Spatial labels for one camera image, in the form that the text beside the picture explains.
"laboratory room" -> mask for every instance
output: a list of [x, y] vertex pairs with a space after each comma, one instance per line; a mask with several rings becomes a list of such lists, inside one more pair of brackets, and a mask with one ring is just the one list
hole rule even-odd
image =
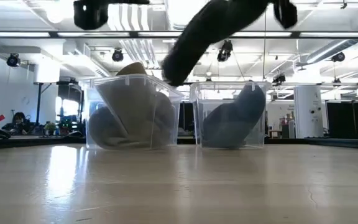
[[358, 223], [358, 1], [0, 0], [0, 223]]

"ceiling duct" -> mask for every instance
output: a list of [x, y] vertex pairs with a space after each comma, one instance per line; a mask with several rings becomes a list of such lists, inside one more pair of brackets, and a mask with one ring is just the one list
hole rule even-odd
[[345, 49], [348, 49], [349, 47], [352, 47], [353, 45], [358, 44], [357, 40], [334, 40], [328, 45], [325, 45], [324, 47], [320, 48], [319, 50], [313, 52], [306, 58], [307, 64], [317, 63], [322, 60], [325, 60], [329, 57], [332, 57], [333, 55], [338, 54], [339, 52], [342, 52]]

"ceiling light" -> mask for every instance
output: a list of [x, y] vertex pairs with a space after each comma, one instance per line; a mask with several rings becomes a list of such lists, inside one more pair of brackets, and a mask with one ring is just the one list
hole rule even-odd
[[45, 8], [48, 20], [54, 24], [74, 16], [73, 1], [65, 0], [49, 2], [48, 6]]
[[60, 37], [129, 37], [128, 32], [58, 32]]
[[164, 44], [174, 44], [176, 41], [177, 41], [176, 39], [162, 40]]
[[302, 32], [300, 37], [358, 37], [358, 32]]
[[181, 32], [139, 32], [139, 37], [179, 37]]
[[0, 37], [50, 37], [48, 32], [0, 32]]
[[289, 37], [291, 32], [246, 32], [240, 31], [232, 35], [232, 37]]

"table surface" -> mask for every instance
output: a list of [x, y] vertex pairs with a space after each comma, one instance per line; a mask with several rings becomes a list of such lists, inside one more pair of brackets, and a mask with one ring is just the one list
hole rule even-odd
[[0, 223], [358, 223], [358, 149], [0, 149]]

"blue cloth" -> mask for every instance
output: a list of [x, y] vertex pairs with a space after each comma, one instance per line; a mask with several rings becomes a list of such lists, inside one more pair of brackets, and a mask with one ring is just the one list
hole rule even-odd
[[265, 106], [264, 91], [258, 85], [246, 85], [234, 102], [219, 105], [204, 119], [203, 146], [241, 147], [263, 115]]

